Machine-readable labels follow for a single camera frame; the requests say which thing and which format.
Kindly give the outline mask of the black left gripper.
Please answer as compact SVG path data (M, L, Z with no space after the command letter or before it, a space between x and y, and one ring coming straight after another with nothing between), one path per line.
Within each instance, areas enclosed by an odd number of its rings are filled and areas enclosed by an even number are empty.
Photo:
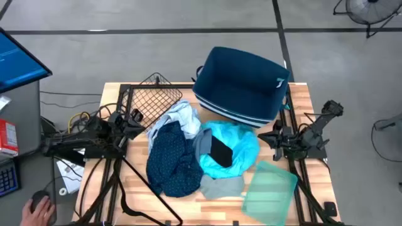
M138 109L134 109L123 119L122 134L117 142L119 148L123 147L127 139L134 139L145 130L145 127L141 125L143 117L143 114Z

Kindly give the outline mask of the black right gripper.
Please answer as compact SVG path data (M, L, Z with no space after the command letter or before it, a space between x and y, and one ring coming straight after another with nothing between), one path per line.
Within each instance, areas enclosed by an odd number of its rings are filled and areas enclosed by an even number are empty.
M285 126L282 120L277 120L273 125L273 131L258 134L258 138L267 144L274 144L274 161L279 161L283 156L283 149L290 148L293 138L293 130Z

